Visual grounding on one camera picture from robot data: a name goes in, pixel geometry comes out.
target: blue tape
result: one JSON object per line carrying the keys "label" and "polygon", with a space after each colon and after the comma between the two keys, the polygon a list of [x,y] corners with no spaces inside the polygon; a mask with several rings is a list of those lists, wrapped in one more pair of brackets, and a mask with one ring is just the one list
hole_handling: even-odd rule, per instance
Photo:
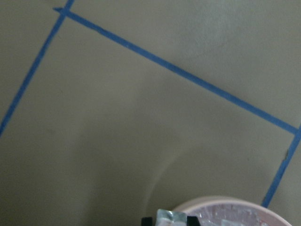
{"label": "blue tape", "polygon": [[293,141],[291,142],[291,145],[290,147],[288,148],[288,151],[287,151],[287,156],[286,158],[282,161],[282,163],[280,164],[279,166],[279,169],[272,181],[272,184],[270,185],[263,201],[262,201],[262,206],[263,207],[268,207],[279,184],[280,184],[280,181],[285,173],[285,170],[288,166],[288,164],[290,163],[292,157],[293,157],[293,154],[295,153],[299,143],[300,143],[300,140],[301,140],[301,126],[299,127]]}
{"label": "blue tape", "polygon": [[[54,10],[59,12],[59,13],[62,13],[62,8],[54,8]],[[160,57],[144,50],[143,48],[140,48],[139,46],[137,46],[137,45],[135,45],[135,44],[133,44],[133,43],[131,43],[131,42],[115,35],[115,34],[113,34],[113,33],[111,33],[110,31],[107,31],[107,30],[101,28],[100,26],[97,26],[96,24],[94,24],[94,23],[92,23],[92,22],[90,22],[90,21],[88,21],[88,20],[86,20],[86,19],[70,12],[70,11],[68,11],[66,13],[66,15],[70,19],[72,19],[72,20],[74,20],[74,21],[76,21],[76,22],[78,22],[78,23],[94,30],[94,31],[97,31],[98,33],[100,33],[101,35],[107,37],[108,39],[110,39],[110,40],[112,40],[112,41],[114,41],[114,42],[116,42],[116,43],[118,43],[118,44],[134,51],[135,53],[137,53],[137,54],[139,54],[139,55],[141,55],[141,56],[157,63],[158,65],[161,65],[162,67],[164,67],[164,68],[166,68],[166,69],[168,69],[168,70],[170,70],[170,71],[172,71],[172,72],[174,72],[174,73],[190,80],[191,82],[193,82],[195,84],[198,84],[199,86],[201,86],[201,87],[203,87],[203,88],[205,88],[205,89],[207,89],[207,90],[209,90],[209,91],[211,91],[211,92],[213,92],[213,93],[229,100],[230,102],[232,102],[232,103],[234,103],[234,104],[236,104],[236,105],[238,105],[238,106],[240,106],[240,107],[242,107],[242,108],[244,108],[244,109],[246,109],[246,110],[248,110],[248,111],[250,111],[250,112],[252,112],[256,115],[258,115],[259,117],[261,117],[261,118],[263,118],[263,119],[279,126],[280,128],[283,128],[286,131],[288,131],[290,133],[293,133],[293,134],[295,134],[297,132],[298,129],[293,127],[292,125],[290,125],[290,124],[274,117],[271,114],[266,113],[265,111],[255,107],[251,104],[248,104],[247,102],[233,96],[232,94],[230,94],[230,93],[228,93],[228,92],[226,92],[226,91],[210,84],[209,82],[207,82],[203,79],[198,78],[197,76],[195,76],[195,75],[193,75],[193,74],[191,74],[191,73],[189,73],[189,72],[173,65],[172,63],[170,63],[170,62],[168,62],[168,61],[166,61],[166,60],[164,60],[164,59],[162,59],[162,58],[160,58]]]}
{"label": "blue tape", "polygon": [[59,28],[61,27],[66,14],[65,12],[67,12],[72,4],[74,3],[74,0],[68,0],[64,6],[64,8],[62,8],[62,13],[60,14],[59,18],[57,19],[55,25],[53,26],[50,34],[48,35],[47,39],[45,40],[42,48],[40,49],[38,55],[36,56],[34,62],[32,63],[32,66],[30,67],[25,79],[22,82],[22,85],[20,86],[17,94],[15,95],[12,103],[10,104],[2,122],[0,125],[0,137],[2,136],[7,124],[9,123],[17,105],[19,104],[22,96],[24,95],[24,92],[26,91],[26,88],[28,87],[30,81],[32,80],[33,75],[35,74],[35,72],[37,71],[38,66],[40,65],[47,48],[49,47],[52,39],[54,38],[55,34],[58,32]]}

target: painter's tape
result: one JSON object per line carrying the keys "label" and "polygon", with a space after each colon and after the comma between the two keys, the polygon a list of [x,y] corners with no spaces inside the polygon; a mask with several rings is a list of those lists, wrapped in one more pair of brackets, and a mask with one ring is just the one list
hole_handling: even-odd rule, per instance
{"label": "painter's tape", "polygon": [[270,185],[269,189],[268,189],[268,192],[266,193],[263,201],[262,201],[262,206],[263,207],[268,207],[279,184],[280,184],[280,181],[285,173],[285,170],[288,166],[288,164],[290,163],[292,157],[293,157],[293,154],[295,153],[297,147],[298,147],[298,144],[300,143],[300,140],[301,140],[301,126],[299,127],[290,147],[288,148],[288,152],[287,152],[287,156],[286,158],[282,161],[282,163],[280,164],[279,166],[279,169],[272,181],[272,184]]}
{"label": "painter's tape", "polygon": [[[62,12],[67,12],[70,10],[72,4],[74,3],[74,0],[68,0],[65,4],[65,7],[62,8]],[[10,104],[2,122],[1,122],[1,125],[0,125],[0,137],[1,135],[3,134],[7,124],[9,123],[16,107],[18,106],[22,96],[24,95],[24,92],[26,91],[26,88],[28,87],[30,81],[32,80],[33,78],[33,75],[35,74],[35,72],[37,71],[38,69],[38,66],[40,65],[45,53],[46,53],[46,50],[47,48],[49,47],[52,39],[54,38],[54,36],[56,35],[56,33],[58,32],[58,30],[60,29],[64,19],[65,19],[66,15],[65,13],[61,13],[59,18],[57,19],[55,25],[53,26],[50,34],[48,35],[48,37],[46,38],[42,48],[40,49],[38,55],[36,56],[34,62],[32,63],[32,66],[30,67],[25,79],[23,80],[17,94],[15,95],[12,103]]]}
{"label": "painter's tape", "polygon": [[[62,8],[54,8],[55,11],[58,11],[60,13],[62,13]],[[297,132],[297,128],[293,127],[292,125],[276,118],[275,116],[239,99],[238,97],[218,88],[217,86],[213,85],[213,84],[210,84],[209,82],[203,80],[203,79],[200,79],[199,77],[183,70],[182,68],[178,67],[178,66],[175,66],[174,64],[144,50],[143,48],[117,36],[116,34],[113,34],[112,32],[110,31],[107,31],[103,28],[101,28],[100,26],[80,17],[79,15],[75,14],[75,13],[72,13],[70,11],[68,11],[66,13],[66,16],[69,17],[70,19],[94,30],[94,31],[97,31],[98,33],[100,33],[101,35],[107,37],[108,39],[134,51],[135,53],[157,63],[158,65],[161,65],[162,67],[190,80],[191,82],[229,100],[230,102],[246,109],[247,111],[250,111],[256,115],[258,115],[259,117],[279,126],[280,128],[283,128],[285,129],[286,131],[290,132],[290,133],[293,133],[295,134]]]}

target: concrete floor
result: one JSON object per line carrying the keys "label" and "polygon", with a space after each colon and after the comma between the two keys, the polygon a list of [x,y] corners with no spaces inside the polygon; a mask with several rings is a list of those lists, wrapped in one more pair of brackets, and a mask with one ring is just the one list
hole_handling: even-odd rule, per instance
{"label": "concrete floor", "polygon": [[[0,3],[0,118],[64,0]],[[301,122],[301,2],[77,0],[71,11]],[[0,138],[1,225],[139,225],[225,195],[260,204],[294,135],[66,18]],[[301,221],[301,148],[269,208]]]}

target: plastic container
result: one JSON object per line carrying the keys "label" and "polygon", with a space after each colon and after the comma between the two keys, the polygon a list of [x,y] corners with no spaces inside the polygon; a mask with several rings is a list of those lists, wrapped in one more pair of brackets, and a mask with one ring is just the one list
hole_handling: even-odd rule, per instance
{"label": "plastic container", "polygon": [[269,226],[292,226],[278,214],[270,211],[267,208],[264,208],[260,205],[251,202],[223,196],[208,196],[197,198],[176,207],[174,211],[184,212],[188,216],[195,216],[196,212],[198,212],[198,210],[201,208],[221,204],[232,204],[237,206],[253,208],[257,211],[259,218],[265,221]]}

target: floor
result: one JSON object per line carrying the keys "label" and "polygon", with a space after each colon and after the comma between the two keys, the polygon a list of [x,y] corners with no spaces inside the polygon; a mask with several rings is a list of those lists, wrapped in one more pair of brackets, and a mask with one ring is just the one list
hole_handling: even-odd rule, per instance
{"label": "floor", "polygon": [[207,195],[298,225],[301,2],[66,2],[0,3],[1,225]]}

